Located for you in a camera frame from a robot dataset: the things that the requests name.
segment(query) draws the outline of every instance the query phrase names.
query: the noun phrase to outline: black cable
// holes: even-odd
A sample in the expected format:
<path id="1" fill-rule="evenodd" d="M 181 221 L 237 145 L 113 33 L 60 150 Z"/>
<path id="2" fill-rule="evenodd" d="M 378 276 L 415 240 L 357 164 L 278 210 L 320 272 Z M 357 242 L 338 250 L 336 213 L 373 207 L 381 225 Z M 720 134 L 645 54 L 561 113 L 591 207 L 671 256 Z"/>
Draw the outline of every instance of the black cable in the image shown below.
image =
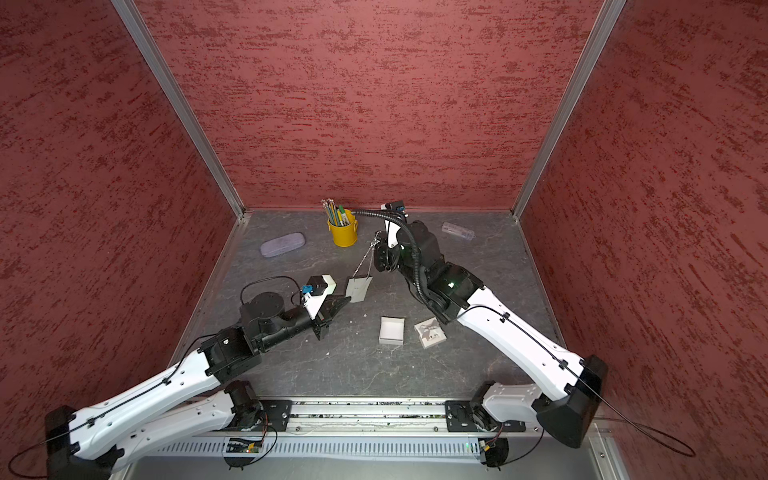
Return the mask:
<path id="1" fill-rule="evenodd" d="M 411 243 L 411 258 L 413 258 L 413 286 L 416 287 L 416 295 L 426 305 L 428 303 L 427 297 L 424 294 L 424 286 L 422 285 L 422 279 L 419 275 L 420 267 L 422 265 L 422 254 L 419 250 L 419 245 L 416 243 L 416 238 L 413 236 L 408 223 L 403 220 L 398 214 L 394 212 L 387 212 L 387 210 L 351 210 L 352 214 L 363 217 L 382 218 L 389 222 L 394 223 L 406 232 L 408 241 Z"/>
<path id="2" fill-rule="evenodd" d="M 262 419 L 262 422 L 264 422 L 265 428 L 264 428 L 264 433 L 262 433 L 262 434 L 261 434 L 261 440 L 259 441 L 259 443 L 260 443 L 261 445 L 264 445 L 264 439 L 266 438 L 266 433 L 267 433 L 267 431 L 269 430 L 269 429 L 267 428 L 267 427 L 269 426 L 269 420 L 268 420 L 268 419 L 267 419 L 267 417 L 266 417 L 266 412 L 264 412 L 264 418 Z M 237 438 L 237 437 L 230 437 L 229 441 L 230 441 L 230 442 L 239 442 L 239 443 L 241 444 L 240 446 L 242 446 L 243 444 L 244 444 L 245 446 L 248 446 L 248 445 L 250 445 L 251 443 L 253 443 L 253 442 L 252 442 L 251 440 L 249 440 L 249 439 L 239 439 L 239 438 Z"/>
<path id="3" fill-rule="evenodd" d="M 274 442 L 274 443 L 273 443 L 273 444 L 270 446 L 270 449 L 269 449 L 269 450 L 267 450 L 267 451 L 266 451 L 266 453 L 265 453 L 264 455 L 261 455 L 259 458 L 256 458 L 256 459 L 255 459 L 255 460 L 253 460 L 252 462 L 248 462 L 247 464 L 243 465 L 243 467 L 247 467 L 248 465 L 253 465 L 254 463 L 256 463 L 256 462 L 258 462 L 259 460 L 261 460 L 262 458 L 266 457 L 267 455 L 269 455 L 269 454 L 270 454 L 270 452 L 272 452 L 272 449 L 274 449 L 274 448 L 275 448 L 275 445 L 277 445 L 277 436 L 278 436 L 278 435 L 277 435 L 277 430 L 275 430 L 275 428 L 274 428 L 272 425 L 268 425 L 268 426 L 267 426 L 267 428 L 268 428 L 268 429 L 272 429 L 272 431 L 273 431 L 273 432 L 275 432 L 275 442 Z"/>
<path id="4" fill-rule="evenodd" d="M 569 371 L 569 372 L 571 373 L 571 375 L 573 375 L 574 377 L 576 377 L 576 380 L 577 380 L 577 381 L 581 379 L 581 377 L 579 377 L 578 375 L 576 375 L 576 372 L 574 372 L 573 370 L 571 370 L 571 369 L 568 367 L 568 363 L 567 363 L 567 362 L 565 362 L 564 360 L 561 360 L 561 359 L 559 359 L 559 358 L 558 358 L 557 356 L 555 356 L 555 355 L 554 355 L 552 352 L 550 352 L 550 351 L 549 351 L 549 349 L 548 349 L 547 347 L 545 347 L 544 345 L 542 345 L 542 344 L 541 344 L 541 342 L 539 342 L 538 340 L 536 340 L 536 338 L 534 338 L 534 337 L 533 337 L 533 335 L 531 335 L 530 333 L 526 332 L 526 331 L 525 331 L 525 330 L 524 330 L 524 329 L 523 329 L 521 326 L 519 326 L 517 323 L 513 322 L 513 321 L 512 321 L 510 318 L 508 318 L 507 316 L 504 316 L 504 315 L 500 314 L 499 312 L 497 312 L 496 310 L 492 309 L 490 306 L 485 306 L 485 305 L 474 305 L 474 306 L 470 306 L 470 307 L 469 307 L 467 310 L 465 310 L 465 311 L 464 311 L 464 312 L 463 312 L 461 315 L 459 315 L 459 316 L 457 317 L 457 319 L 458 319 L 458 318 L 461 318 L 462 316 L 464 316 L 464 315 L 465 315 L 465 314 L 466 314 L 466 313 L 467 313 L 469 310 L 473 310 L 473 309 L 476 309 L 476 308 L 484 308 L 484 309 L 487 309 L 487 310 L 491 310 L 493 313 L 495 313 L 496 315 L 498 315 L 498 316 L 500 317 L 500 319 L 502 320 L 502 322 L 504 322 L 504 321 L 506 320 L 506 321 L 509 321 L 509 322 L 510 322 L 512 325 L 514 325 L 514 326 L 518 327 L 518 328 L 520 329 L 520 331 L 521 331 L 521 332 L 523 332 L 525 335 L 527 335 L 527 336 L 528 336 L 528 338 L 530 338 L 531 340 L 533 340 L 534 342 L 536 342 L 536 343 L 537 343 L 537 344 L 538 344 L 538 345 L 539 345 L 539 346 L 540 346 L 542 349 L 544 349 L 544 351 L 545 351 L 546 353 L 548 353 L 548 354 L 549 354 L 549 356 L 550 356 L 550 357 L 552 357 L 552 359 L 554 359 L 554 360 L 555 360 L 555 362 L 557 362 L 557 363 L 558 363 L 558 365 L 559 365 L 560 367 L 562 367 L 562 368 L 566 369 L 567 371 Z M 583 384 L 584 386 L 586 386 L 588 389 L 590 389 L 590 390 L 592 391 L 592 393 L 594 393 L 594 394 L 595 394 L 595 395 L 596 395 L 596 396 L 597 396 L 597 397 L 598 397 L 598 398 L 599 398 L 599 399 L 600 399 L 600 400 L 601 400 L 601 401 L 602 401 L 602 402 L 603 402 L 605 405 L 607 405 L 607 406 L 608 406 L 608 408 L 610 408 L 611 410 L 613 410 L 614 412 L 616 412 L 616 413 L 617 413 L 617 414 L 618 414 L 618 415 L 619 415 L 619 416 L 622 418 L 622 420 L 620 420 L 620 419 L 614 419 L 615 421 L 617 421 L 617 422 L 624 422 L 624 423 L 628 423 L 629 425 L 632 425 L 632 426 L 634 427 L 634 429 L 635 429 L 635 430 L 637 430 L 638 432 L 640 432 L 640 433 L 642 433 L 643 435 L 647 436 L 649 439 L 653 440 L 654 442 L 658 443 L 659 445 L 662 445 L 663 447 L 666 447 L 666 448 L 670 449 L 672 452 L 675 452 L 675 453 L 679 453 L 680 455 L 682 455 L 682 456 L 686 456 L 686 457 L 689 457 L 689 458 L 693 458 L 693 457 L 695 457 L 695 456 L 696 456 L 696 451 L 695 451 L 694 449 L 692 449 L 692 448 L 690 447 L 690 445 L 688 445 L 687 443 L 683 442 L 682 440 L 680 440 L 680 439 L 678 439 L 678 438 L 676 438 L 676 437 L 674 437 L 674 436 L 672 436 L 672 435 L 669 435 L 668 433 L 665 433 L 665 432 L 662 432 L 662 431 L 660 431 L 660 430 L 656 430 L 656 429 L 653 429 L 653 428 L 651 428 L 651 427 L 648 427 L 648 429 L 652 430 L 653 432 L 657 432 L 657 433 L 660 433 L 661 435 L 664 435 L 665 437 L 667 437 L 667 438 L 669 438 L 669 439 L 672 439 L 672 440 L 674 440 L 675 442 L 677 442 L 677 443 L 679 443 L 679 444 L 683 445 L 683 446 L 684 446 L 686 449 L 688 449 L 688 450 L 690 450 L 690 451 L 689 451 L 689 452 L 684 452 L 684 451 L 682 451 L 682 450 L 678 450 L 678 449 L 676 449 L 675 447 L 673 447 L 672 445 L 669 445 L 668 443 L 662 442 L 662 441 L 661 441 L 661 440 L 659 440 L 658 438 L 656 438 L 656 437 L 654 437 L 653 435 L 651 435 L 650 433 L 646 432 L 645 430 L 643 430 L 642 428 L 640 428 L 640 426 L 639 426 L 640 424 L 637 424 L 637 423 L 635 423 L 635 422 L 631 421 L 630 419 L 628 419 L 628 418 L 627 418 L 627 416 L 626 416 L 625 414 L 623 414 L 623 413 L 619 412 L 619 410 L 618 410 L 616 407 L 614 407 L 614 406 L 613 406 L 613 405 L 611 405 L 609 402 L 607 402 L 607 401 L 605 400 L 605 398 L 603 398 L 603 396 L 602 396 L 602 395 L 600 395 L 600 393 L 599 393 L 599 392 L 597 392 L 595 389 L 593 389 L 591 386 L 589 386 L 589 384 L 588 384 L 588 383 L 586 383 L 586 382 L 582 382 L 582 384 Z"/>
<path id="5" fill-rule="evenodd" d="M 264 413 L 264 418 L 261 419 L 261 422 L 264 424 L 264 429 L 263 429 L 264 432 L 261 435 L 261 441 L 263 442 L 264 441 L 264 437 L 266 437 L 267 426 L 269 425 L 269 419 L 266 417 L 266 412 Z M 259 424 L 257 423 L 255 425 L 252 425 L 250 428 L 253 428 L 253 427 L 257 426 L 257 425 L 259 425 Z M 237 431 L 237 432 L 242 432 L 242 433 L 248 433 L 248 432 L 252 432 L 253 431 L 253 430 L 243 430 L 244 428 L 245 427 L 243 427 L 242 425 L 236 425 L 234 427 L 223 427 L 222 429 L 217 429 L 216 431 L 217 432 Z"/>
<path id="6" fill-rule="evenodd" d="M 594 420 L 603 420 L 605 422 L 627 423 L 629 425 L 635 426 L 635 428 L 637 428 L 638 426 L 643 427 L 644 429 L 648 429 L 648 430 L 651 430 L 652 432 L 658 433 L 659 435 L 663 435 L 663 436 L 667 437 L 669 440 L 673 440 L 673 441 L 681 444 L 686 449 L 690 450 L 690 453 L 688 453 L 688 452 L 679 452 L 677 450 L 674 450 L 675 452 L 677 452 L 677 453 L 679 453 L 681 455 L 685 455 L 686 457 L 690 457 L 690 458 L 693 458 L 693 457 L 696 456 L 696 450 L 691 448 L 691 446 L 688 445 L 686 442 L 683 442 L 682 440 L 677 439 L 677 438 L 673 437 L 672 435 L 670 435 L 670 434 L 668 434 L 666 432 L 662 432 L 661 430 L 657 430 L 654 427 L 651 427 L 651 426 L 648 426 L 648 425 L 643 425 L 642 423 L 637 423 L 637 422 L 634 422 L 634 423 L 633 422 L 628 422 L 627 420 L 624 420 L 624 419 L 609 419 L 608 417 L 594 417 Z"/>
<path id="7" fill-rule="evenodd" d="M 69 429 L 68 431 L 66 431 L 64 433 L 60 433 L 59 435 L 53 436 L 53 437 L 51 437 L 49 439 L 45 439 L 42 442 L 37 443 L 37 444 L 35 444 L 35 445 L 31 446 L 31 447 L 28 447 L 28 448 L 20 451 L 16 455 L 13 455 L 11 457 L 11 459 L 8 460 L 8 471 L 11 472 L 11 475 L 14 475 L 14 476 L 19 477 L 19 478 L 47 478 L 48 477 L 47 475 L 45 475 L 45 476 L 33 476 L 33 475 L 24 475 L 22 473 L 18 473 L 17 471 L 15 471 L 13 469 L 13 462 L 18 457 L 24 455 L 25 453 L 29 452 L 32 449 L 36 449 L 37 447 L 39 447 L 41 445 L 45 445 L 48 442 L 52 442 L 53 440 L 59 439 L 59 438 L 63 437 L 64 435 L 69 435 L 70 433 L 74 432 L 75 430 L 81 429 L 81 428 L 85 427 L 86 425 L 93 426 L 93 424 L 96 423 L 96 420 L 104 418 L 109 412 L 113 412 L 115 409 L 119 409 L 120 407 L 122 407 L 126 403 L 134 401 L 135 399 L 139 398 L 140 396 L 144 395 L 145 393 L 151 392 L 152 390 L 156 389 L 157 387 L 159 387 L 161 385 L 167 385 L 169 383 L 170 378 L 172 376 L 174 376 L 174 374 L 181 367 L 181 363 L 184 361 L 184 359 L 187 358 L 187 355 L 189 354 L 189 352 L 190 352 L 191 348 L 194 346 L 194 344 L 198 340 L 200 340 L 200 339 L 204 339 L 204 338 L 211 337 L 211 336 L 216 336 L 216 333 L 212 333 L 210 335 L 200 335 L 196 339 L 192 340 L 192 343 L 190 343 L 190 345 L 187 347 L 187 350 L 184 351 L 184 354 L 182 355 L 181 360 L 179 361 L 179 363 L 176 365 L 176 368 L 174 369 L 174 371 L 171 372 L 169 376 L 167 376 L 164 379 L 162 379 L 159 383 L 157 383 L 155 385 L 152 385 L 150 388 L 144 390 L 143 392 L 137 393 L 136 395 L 130 397 L 128 400 L 125 400 L 123 402 L 118 403 L 117 405 L 113 406 L 112 408 L 110 408 L 106 412 L 100 413 L 100 414 L 96 415 L 95 417 L 92 417 L 92 418 L 86 420 L 84 423 L 81 423 L 80 425 L 74 427 L 73 429 Z"/>
<path id="8" fill-rule="evenodd" d="M 517 458 L 513 458 L 512 460 L 507 460 L 506 462 L 504 462 L 504 463 L 502 463 L 501 465 L 499 465 L 499 468 L 503 467 L 504 465 L 509 465 L 509 464 L 510 464 L 510 463 L 512 463 L 512 462 L 516 462 L 516 461 L 518 461 L 520 458 L 523 458 L 523 457 L 526 457 L 526 456 L 528 456 L 528 455 L 529 455 L 531 452 L 533 452 L 533 451 L 536 449 L 536 447 L 538 447 L 538 444 L 539 444 L 539 443 L 541 443 L 541 439 L 543 439 L 543 438 L 544 438 L 544 429 L 542 428 L 542 429 L 541 429 L 541 436 L 539 436 L 539 437 L 538 437 L 538 440 L 537 440 L 537 441 L 536 441 L 536 443 L 535 443 L 535 444 L 534 444 L 534 445 L 531 447 L 531 449 L 530 449 L 530 450 L 528 450 L 526 453 L 524 453 L 524 454 L 520 455 L 520 456 L 519 456 L 519 457 L 517 457 Z"/>
<path id="9" fill-rule="evenodd" d="M 415 301 L 417 301 L 417 302 L 421 303 L 422 305 L 424 305 L 424 302 L 422 302 L 421 300 L 419 300 L 418 298 L 416 298 L 416 295 L 414 295 L 414 294 L 413 294 L 413 292 L 411 291 L 411 284 L 409 283 L 408 279 L 407 279 L 407 278 L 405 278 L 405 277 L 403 277 L 402 279 L 406 281 L 406 286 L 408 287 L 408 293 L 410 293 L 410 294 L 411 294 L 411 296 L 413 297 L 413 299 L 414 299 Z"/>
<path id="10" fill-rule="evenodd" d="M 269 277 L 267 277 L 267 278 L 263 278 L 263 279 L 261 279 L 261 280 L 256 280 L 256 281 L 254 281 L 254 282 L 246 283 L 246 284 L 245 284 L 245 286 L 243 287 L 243 289 L 240 291 L 240 305 L 245 305 L 245 300 L 243 300 L 243 293 L 245 293 L 245 289 L 246 289 L 246 288 L 248 288 L 248 287 L 249 287 L 249 286 L 251 286 L 251 285 L 256 285 L 257 283 L 266 282 L 266 281 L 268 281 L 268 280 L 276 280 L 276 279 L 278 279 L 278 278 L 285 278 L 285 279 L 288 279 L 288 280 L 290 280 L 290 281 L 292 281 L 292 282 L 293 282 L 293 285 L 296 285 L 296 292 L 294 292 L 294 293 L 293 293 L 293 295 L 296 295 L 297 293 L 300 293 L 300 292 L 301 292 L 301 287 L 299 286 L 299 283 L 298 283 L 298 282 L 296 282 L 296 281 L 295 281 L 293 278 L 291 278 L 290 276 L 285 276 L 285 275 L 269 276 Z M 291 295 L 291 296 L 290 296 L 290 301 L 291 301 L 291 303 L 293 303 L 293 295 Z"/>

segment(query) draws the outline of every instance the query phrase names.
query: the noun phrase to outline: red textured wall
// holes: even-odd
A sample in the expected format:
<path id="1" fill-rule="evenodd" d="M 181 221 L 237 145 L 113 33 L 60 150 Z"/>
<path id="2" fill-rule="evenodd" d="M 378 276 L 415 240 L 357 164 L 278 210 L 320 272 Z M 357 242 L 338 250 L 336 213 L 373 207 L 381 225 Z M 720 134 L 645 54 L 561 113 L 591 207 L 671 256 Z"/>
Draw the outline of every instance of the red textured wall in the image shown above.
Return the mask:
<path id="1" fill-rule="evenodd" d="M 523 216 L 632 479 L 768 478 L 768 8 L 627 3 Z"/>
<path id="2" fill-rule="evenodd" d="M 602 0 L 137 0 L 248 207 L 508 209 Z"/>
<path id="3" fill-rule="evenodd" d="M 3 2 L 0 55 L 7 478 L 48 410 L 164 369 L 233 214 L 109 0 Z"/>

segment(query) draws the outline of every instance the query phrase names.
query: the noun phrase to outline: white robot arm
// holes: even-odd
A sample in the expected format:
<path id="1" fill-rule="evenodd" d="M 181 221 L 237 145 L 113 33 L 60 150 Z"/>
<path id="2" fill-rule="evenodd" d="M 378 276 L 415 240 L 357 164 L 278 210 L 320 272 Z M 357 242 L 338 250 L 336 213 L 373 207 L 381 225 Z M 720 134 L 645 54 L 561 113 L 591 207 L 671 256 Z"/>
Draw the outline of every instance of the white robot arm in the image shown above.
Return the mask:
<path id="1" fill-rule="evenodd" d="M 408 223 L 402 203 L 383 210 L 353 210 L 378 217 L 376 267 L 399 270 L 415 287 L 417 300 L 443 323 L 458 321 L 486 338 L 535 382 L 519 386 L 486 382 L 466 415 L 487 432 L 508 420 L 536 419 L 554 438 L 577 448 L 598 407 L 607 367 L 543 336 L 502 304 L 467 270 L 445 262 L 437 240 L 421 222 Z M 266 431 L 264 408 L 247 382 L 233 380 L 258 365 L 261 354 L 306 329 L 322 339 L 350 298 L 333 295 L 329 275 L 310 277 L 302 305 L 285 310 L 272 292 L 240 308 L 240 321 L 206 339 L 200 348 L 146 382 L 109 400 L 75 411 L 61 407 L 46 416 L 48 477 L 105 480 L 142 455 L 191 435 L 217 429 Z M 191 397 L 227 387 L 197 403 Z"/>

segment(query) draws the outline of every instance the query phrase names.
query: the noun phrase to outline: small white box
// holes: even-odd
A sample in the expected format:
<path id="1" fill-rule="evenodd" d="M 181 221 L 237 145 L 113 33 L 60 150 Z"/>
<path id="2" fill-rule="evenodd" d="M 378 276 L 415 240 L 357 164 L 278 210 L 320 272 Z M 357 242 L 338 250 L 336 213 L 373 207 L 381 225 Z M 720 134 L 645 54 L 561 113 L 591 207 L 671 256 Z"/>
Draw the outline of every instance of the small white box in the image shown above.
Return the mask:
<path id="1" fill-rule="evenodd" d="M 440 322 L 435 317 L 417 323 L 413 328 L 416 329 L 416 333 L 419 334 L 419 340 L 422 341 L 422 346 L 426 349 L 446 341 L 445 332 L 442 331 Z"/>
<path id="2" fill-rule="evenodd" d="M 406 330 L 406 319 L 382 317 L 382 328 L 379 330 L 379 343 L 385 345 L 402 345 L 403 333 Z"/>

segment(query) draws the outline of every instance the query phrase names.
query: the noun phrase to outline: paper card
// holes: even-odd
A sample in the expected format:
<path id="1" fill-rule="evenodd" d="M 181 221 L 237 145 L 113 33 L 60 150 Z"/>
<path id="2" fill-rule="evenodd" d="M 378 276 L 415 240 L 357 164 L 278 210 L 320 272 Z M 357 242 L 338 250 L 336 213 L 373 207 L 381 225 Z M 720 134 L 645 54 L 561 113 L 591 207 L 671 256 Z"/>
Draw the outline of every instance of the paper card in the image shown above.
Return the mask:
<path id="1" fill-rule="evenodd" d="M 351 296 L 350 303 L 362 302 L 366 299 L 366 292 L 368 291 L 368 285 L 373 280 L 372 276 L 365 278 L 350 278 L 346 282 L 346 296 Z"/>

